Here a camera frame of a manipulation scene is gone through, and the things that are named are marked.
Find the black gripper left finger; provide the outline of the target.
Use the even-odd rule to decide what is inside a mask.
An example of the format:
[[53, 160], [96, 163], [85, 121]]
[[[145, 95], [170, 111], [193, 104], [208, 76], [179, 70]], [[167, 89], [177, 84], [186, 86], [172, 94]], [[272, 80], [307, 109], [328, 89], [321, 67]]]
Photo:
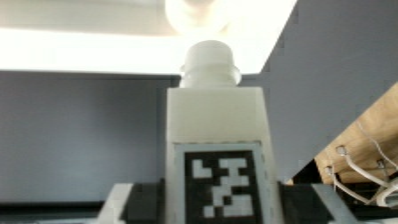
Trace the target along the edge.
[[163, 224], [163, 181], [113, 185], [96, 224]]

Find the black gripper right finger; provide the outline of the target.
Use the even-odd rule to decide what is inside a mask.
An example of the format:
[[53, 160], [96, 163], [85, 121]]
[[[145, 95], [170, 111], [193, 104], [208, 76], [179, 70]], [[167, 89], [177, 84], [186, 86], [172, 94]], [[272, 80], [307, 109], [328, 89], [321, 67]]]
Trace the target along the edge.
[[286, 224], [359, 224], [328, 185], [280, 185], [279, 190]]

